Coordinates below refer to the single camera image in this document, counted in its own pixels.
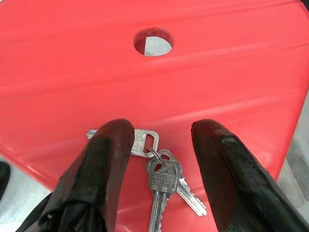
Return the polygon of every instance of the metal keyring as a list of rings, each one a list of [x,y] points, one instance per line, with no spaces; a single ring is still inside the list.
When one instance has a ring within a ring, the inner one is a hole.
[[[157,153],[156,150],[154,150],[152,147],[149,147],[149,146],[146,147],[146,149],[147,149],[148,151],[150,151],[150,152],[161,162],[161,164],[162,164],[165,168],[167,167],[166,162],[164,161],[164,159],[161,158],[160,154]]]

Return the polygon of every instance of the silver key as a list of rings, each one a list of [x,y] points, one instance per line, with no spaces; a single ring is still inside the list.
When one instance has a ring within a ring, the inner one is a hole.
[[[88,131],[86,134],[88,139],[91,139],[93,135],[97,132],[97,130],[92,129]],[[131,154],[146,158],[151,158],[154,155],[151,152],[144,152],[145,143],[146,143],[146,137],[147,135],[150,135],[154,138],[154,143],[152,148],[156,151],[158,149],[159,144],[159,135],[157,132],[152,130],[142,130],[142,129],[135,129],[134,130],[135,138],[134,138],[134,144],[131,150]]]
[[[181,165],[170,160],[166,161],[167,167],[164,171],[156,171],[156,167],[160,164],[156,157],[148,162],[150,167],[148,185],[154,196],[148,232],[161,232],[162,213],[169,197],[177,190],[178,180],[182,172]]]
[[[159,152],[159,155],[165,155],[169,157],[170,161],[178,162],[177,159],[173,156],[173,154],[167,150],[162,149]],[[203,202],[200,201],[199,198],[197,198],[191,191],[186,183],[183,174],[181,173],[179,178],[179,183],[177,187],[178,194],[187,202],[187,204],[193,209],[193,211],[198,216],[205,216],[207,214],[206,206],[203,204]]]

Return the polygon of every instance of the red table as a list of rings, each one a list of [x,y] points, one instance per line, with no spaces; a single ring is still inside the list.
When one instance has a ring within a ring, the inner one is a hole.
[[[0,152],[49,189],[85,133],[119,117],[158,132],[159,148],[174,153],[207,205],[197,217],[174,194],[165,232],[216,231],[193,121],[224,124],[278,177],[309,84],[309,14],[300,1],[3,0],[0,22]],[[135,47],[146,35],[172,51],[141,55]],[[147,231],[146,161],[130,159],[117,232]]]

